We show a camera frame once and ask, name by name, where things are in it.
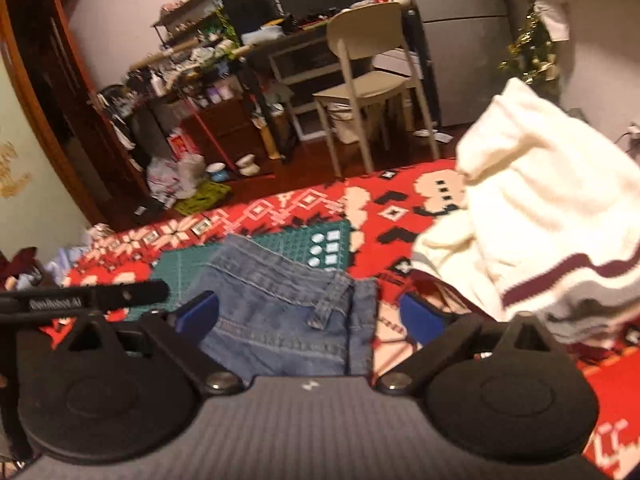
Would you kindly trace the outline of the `blue denim jeans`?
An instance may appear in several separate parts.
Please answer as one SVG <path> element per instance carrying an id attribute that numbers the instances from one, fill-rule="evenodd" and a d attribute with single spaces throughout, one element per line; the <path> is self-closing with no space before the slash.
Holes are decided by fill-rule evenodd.
<path id="1" fill-rule="evenodd" d="M 214 327 L 200 349 L 243 382 L 259 376 L 368 376 L 378 285 L 314 269 L 229 235 L 186 292 L 213 292 Z"/>

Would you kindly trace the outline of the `green cutting mat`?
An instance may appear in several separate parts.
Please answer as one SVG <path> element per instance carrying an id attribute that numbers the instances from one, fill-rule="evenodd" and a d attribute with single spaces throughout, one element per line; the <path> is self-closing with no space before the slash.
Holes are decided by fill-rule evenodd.
<path id="1" fill-rule="evenodd" d="M 345 271 L 349 266 L 350 234 L 352 226 L 349 221 L 340 220 L 256 235 L 253 240 L 272 252 L 311 268 Z M 158 304 L 130 308 L 125 320 L 137 321 L 146 311 L 172 311 L 184 304 L 202 267 L 218 247 L 219 243 L 212 243 L 164 252 L 152 266 L 151 280 L 162 280 L 168 285 L 168 298 Z"/>

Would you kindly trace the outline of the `green perforated floor tray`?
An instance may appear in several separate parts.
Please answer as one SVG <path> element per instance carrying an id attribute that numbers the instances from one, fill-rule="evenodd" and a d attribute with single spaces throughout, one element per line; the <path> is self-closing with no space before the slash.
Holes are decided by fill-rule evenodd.
<path id="1" fill-rule="evenodd" d="M 177 200 L 172 209 L 183 216 L 198 214 L 199 212 L 213 209 L 217 204 L 223 202 L 231 191 L 232 188 L 229 185 L 214 181 L 203 181 L 191 197 Z"/>

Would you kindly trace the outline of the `white plastic bag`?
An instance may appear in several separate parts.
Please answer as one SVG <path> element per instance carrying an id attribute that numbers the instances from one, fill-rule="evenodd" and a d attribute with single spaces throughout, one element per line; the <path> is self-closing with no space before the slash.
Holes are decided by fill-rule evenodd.
<path id="1" fill-rule="evenodd" d="M 179 160 L 153 157 L 146 168 L 151 197 L 165 209 L 192 197 L 204 177 L 205 160 L 200 154 L 185 154 Z"/>

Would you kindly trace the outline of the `cream striped knit sweater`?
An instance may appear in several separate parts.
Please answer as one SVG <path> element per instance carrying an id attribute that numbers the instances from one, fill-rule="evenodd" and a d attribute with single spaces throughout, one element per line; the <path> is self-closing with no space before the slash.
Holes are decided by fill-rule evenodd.
<path id="1" fill-rule="evenodd" d="M 462 201 L 416 238 L 412 277 L 499 322 L 609 349 L 639 317 L 639 168 L 510 79 L 457 147 Z"/>

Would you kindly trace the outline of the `dark wooden drawer cabinet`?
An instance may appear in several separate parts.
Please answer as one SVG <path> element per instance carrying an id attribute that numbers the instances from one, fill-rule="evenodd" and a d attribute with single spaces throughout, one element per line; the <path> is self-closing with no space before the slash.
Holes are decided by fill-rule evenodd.
<path id="1" fill-rule="evenodd" d="M 190 99 L 182 100 L 190 110 L 190 115 L 179 124 L 179 128 L 194 142 L 206 162 L 224 162 L 231 170 L 238 170 L 238 161 L 247 155 L 254 155 L 254 162 L 268 159 L 259 130 L 252 122 L 250 100 L 242 96 L 208 107 L 197 107 Z"/>

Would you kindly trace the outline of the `beige plastic chair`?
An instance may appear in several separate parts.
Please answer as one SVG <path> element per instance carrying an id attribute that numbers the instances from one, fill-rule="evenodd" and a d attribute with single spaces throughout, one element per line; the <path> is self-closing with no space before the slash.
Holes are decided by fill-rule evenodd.
<path id="1" fill-rule="evenodd" d="M 326 42 L 340 62 L 344 82 L 314 94 L 314 106 L 318 112 L 326 145 L 329 148 L 334 174 L 341 178 L 342 167 L 335 149 L 329 117 L 326 110 L 331 104 L 343 104 L 352 110 L 352 120 L 358 139 L 364 170 L 374 171 L 366 127 L 362 111 L 372 105 L 381 105 L 398 94 L 413 89 L 418 98 L 420 112 L 427 132 L 432 157 L 440 159 L 435 139 L 434 125 L 427 99 L 420 83 L 416 64 L 412 62 L 408 42 L 402 30 L 402 6 L 398 2 L 369 3 L 343 10 L 326 23 Z M 356 76 L 352 63 L 373 60 L 387 51 L 398 49 L 409 64 L 407 76 L 375 70 Z"/>

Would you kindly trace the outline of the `white drawer unit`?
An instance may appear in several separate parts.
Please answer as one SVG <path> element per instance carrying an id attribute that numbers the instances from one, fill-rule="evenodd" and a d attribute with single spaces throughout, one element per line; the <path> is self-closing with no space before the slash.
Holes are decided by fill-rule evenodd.
<path id="1" fill-rule="evenodd" d="M 314 94 L 343 82 L 340 62 L 326 38 L 296 42 L 273 51 L 268 60 L 276 81 L 290 92 L 285 108 L 299 140 L 306 142 L 324 136 Z"/>

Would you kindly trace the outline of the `small christmas tree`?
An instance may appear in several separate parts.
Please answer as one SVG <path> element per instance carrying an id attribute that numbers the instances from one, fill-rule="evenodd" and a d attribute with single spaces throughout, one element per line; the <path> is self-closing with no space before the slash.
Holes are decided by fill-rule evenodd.
<path id="1" fill-rule="evenodd" d="M 506 78 L 518 78 L 538 96 L 550 101 L 560 97 L 560 69 L 546 25 L 532 6 L 515 40 L 506 49 L 508 56 L 498 69 Z"/>

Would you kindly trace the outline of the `grey refrigerator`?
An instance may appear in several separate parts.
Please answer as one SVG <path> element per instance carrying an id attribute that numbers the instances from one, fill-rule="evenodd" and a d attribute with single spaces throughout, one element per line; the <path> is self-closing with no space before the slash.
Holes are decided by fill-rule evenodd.
<path id="1" fill-rule="evenodd" d="M 413 0 L 420 14 L 444 126 L 472 124 L 501 92 L 511 43 L 504 0 Z"/>

